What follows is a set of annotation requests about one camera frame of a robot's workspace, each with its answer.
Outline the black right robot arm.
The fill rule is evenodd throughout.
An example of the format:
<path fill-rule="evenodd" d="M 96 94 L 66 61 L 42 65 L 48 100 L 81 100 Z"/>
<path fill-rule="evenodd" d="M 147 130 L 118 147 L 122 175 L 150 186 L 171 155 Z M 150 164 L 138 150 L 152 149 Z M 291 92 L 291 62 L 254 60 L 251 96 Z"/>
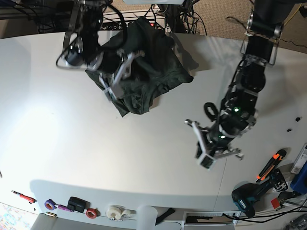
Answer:
<path fill-rule="evenodd" d="M 122 39 L 111 46 L 98 42 L 106 8 L 112 9 L 120 19 Z M 55 65 L 59 69 L 102 71 L 106 74 L 116 74 L 123 67 L 127 72 L 134 59 L 145 55 L 142 50 L 124 51 L 127 40 L 127 24 L 110 0 L 76 0 L 64 36 L 63 51 Z"/>

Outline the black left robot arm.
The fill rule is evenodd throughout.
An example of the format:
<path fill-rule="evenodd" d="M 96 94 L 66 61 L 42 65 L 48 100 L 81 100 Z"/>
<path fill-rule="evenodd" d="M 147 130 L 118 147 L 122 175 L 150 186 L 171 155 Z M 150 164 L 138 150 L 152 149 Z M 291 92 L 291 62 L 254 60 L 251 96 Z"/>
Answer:
<path fill-rule="evenodd" d="M 186 120 L 198 139 L 196 159 L 200 164 L 218 158 L 240 155 L 230 146 L 233 139 L 249 131 L 256 123 L 256 102 L 264 88 L 265 68 L 272 51 L 277 51 L 284 21 L 298 0 L 256 0 L 246 26 L 247 47 L 239 62 L 220 107 L 205 103 L 204 112 L 213 123 L 200 127 L 197 121 Z"/>

